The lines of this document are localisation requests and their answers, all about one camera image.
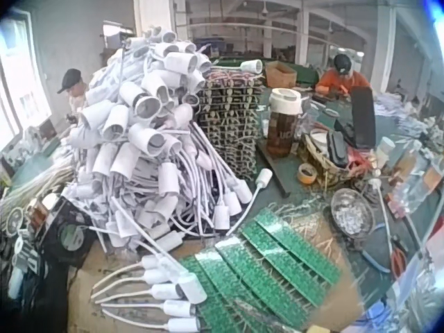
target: black cap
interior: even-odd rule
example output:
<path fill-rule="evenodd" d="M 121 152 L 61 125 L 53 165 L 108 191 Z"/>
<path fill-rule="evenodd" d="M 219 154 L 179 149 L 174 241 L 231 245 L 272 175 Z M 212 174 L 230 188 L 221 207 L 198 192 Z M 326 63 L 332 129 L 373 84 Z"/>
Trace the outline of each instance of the black cap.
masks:
<path fill-rule="evenodd" d="M 352 69 L 352 61 L 345 54 L 338 54 L 336 57 L 334 57 L 333 64 L 339 75 L 346 75 L 350 73 L 350 70 Z"/>
<path fill-rule="evenodd" d="M 79 83 L 82 79 L 82 74 L 78 69 L 70 68 L 67 70 L 62 80 L 62 89 L 60 89 L 57 93 L 61 93 L 66 89 L 73 87 L 75 84 Z"/>

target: stack of circuit boards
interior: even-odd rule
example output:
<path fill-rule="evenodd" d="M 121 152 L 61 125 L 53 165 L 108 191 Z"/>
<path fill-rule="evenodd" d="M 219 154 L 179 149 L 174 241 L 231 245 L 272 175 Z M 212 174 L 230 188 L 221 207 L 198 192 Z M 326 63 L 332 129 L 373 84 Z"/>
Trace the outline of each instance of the stack of circuit boards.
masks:
<path fill-rule="evenodd" d="M 182 261 L 208 294 L 198 310 L 212 332 L 272 332 L 236 300 L 301 330 L 340 270 L 285 221 L 262 210 L 235 237 Z"/>
<path fill-rule="evenodd" d="M 256 109 L 262 93 L 260 76 L 212 69 L 205 79 L 205 88 L 199 94 L 198 123 L 236 176 L 252 179 L 259 137 Z"/>

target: tape roll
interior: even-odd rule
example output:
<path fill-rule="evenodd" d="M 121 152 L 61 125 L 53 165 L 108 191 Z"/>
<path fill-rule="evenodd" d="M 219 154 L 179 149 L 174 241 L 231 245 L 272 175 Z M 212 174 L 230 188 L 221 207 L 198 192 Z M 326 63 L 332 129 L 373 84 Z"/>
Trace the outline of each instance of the tape roll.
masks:
<path fill-rule="evenodd" d="M 304 163 L 299 166 L 298 179 L 304 185 L 311 185 L 316 180 L 318 172 L 311 164 Z"/>

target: worker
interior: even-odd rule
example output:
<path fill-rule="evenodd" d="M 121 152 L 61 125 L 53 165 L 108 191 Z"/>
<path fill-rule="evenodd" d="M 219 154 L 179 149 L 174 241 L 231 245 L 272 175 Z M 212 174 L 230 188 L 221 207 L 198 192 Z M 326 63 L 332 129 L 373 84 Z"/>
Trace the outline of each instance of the worker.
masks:
<path fill-rule="evenodd" d="M 367 79 L 352 69 L 352 61 L 345 54 L 333 59 L 334 68 L 328 70 L 316 85 L 316 92 L 323 95 L 349 95 L 353 87 L 370 87 Z"/>
<path fill-rule="evenodd" d="M 67 119 L 70 123 L 77 119 L 77 112 L 85 107 L 85 92 L 88 90 L 88 85 L 83 82 L 82 74 L 78 69 L 68 69 L 62 80 L 62 89 L 57 93 L 60 94 L 66 91 L 69 96 L 69 105 L 71 106 L 71 114 L 67 114 Z"/>
<path fill-rule="evenodd" d="M 404 110 L 409 116 L 419 118 L 419 98 L 415 96 L 410 102 L 405 103 Z"/>

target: pile of lamp sockets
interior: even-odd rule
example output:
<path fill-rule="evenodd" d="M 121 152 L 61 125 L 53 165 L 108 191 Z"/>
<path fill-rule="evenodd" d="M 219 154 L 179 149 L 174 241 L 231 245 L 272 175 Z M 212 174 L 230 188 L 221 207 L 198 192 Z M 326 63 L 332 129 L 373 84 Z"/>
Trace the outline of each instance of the pile of lamp sockets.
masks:
<path fill-rule="evenodd" d="M 117 280 L 92 298 L 121 283 L 145 281 L 151 286 L 145 294 L 164 301 L 146 307 L 186 317 L 151 325 L 103 309 L 117 320 L 170 332 L 199 331 L 193 308 L 206 293 L 196 275 L 168 252 L 185 235 L 213 237 L 229 230 L 230 217 L 252 200 L 246 181 L 235 176 L 192 121 L 196 93 L 211 66 L 195 44 L 177 41 L 172 31 L 157 27 L 130 38 L 95 73 L 79 124 L 69 134 L 78 174 L 63 195 L 91 216 L 90 229 L 106 253 L 139 247 L 153 253 L 127 268 L 144 273 Z M 171 231 L 172 225 L 179 231 Z"/>

